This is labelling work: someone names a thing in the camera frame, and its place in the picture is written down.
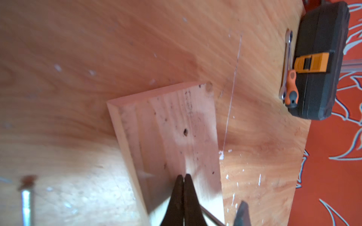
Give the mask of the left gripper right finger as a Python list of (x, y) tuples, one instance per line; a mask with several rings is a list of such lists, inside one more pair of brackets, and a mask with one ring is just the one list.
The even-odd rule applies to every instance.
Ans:
[(190, 174), (186, 174), (183, 187), (184, 219), (186, 226), (206, 226), (200, 203)]

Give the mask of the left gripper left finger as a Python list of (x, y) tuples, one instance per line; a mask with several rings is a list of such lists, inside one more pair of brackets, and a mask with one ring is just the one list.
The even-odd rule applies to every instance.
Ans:
[(184, 224), (184, 177), (178, 175), (166, 210), (166, 214), (160, 226), (183, 226)]

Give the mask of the light wooden block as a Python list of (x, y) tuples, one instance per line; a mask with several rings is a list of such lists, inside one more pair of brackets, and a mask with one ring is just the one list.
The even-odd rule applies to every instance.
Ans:
[(174, 84), (107, 107), (143, 226), (161, 224), (176, 178), (186, 174), (199, 203), (225, 221), (212, 83)]

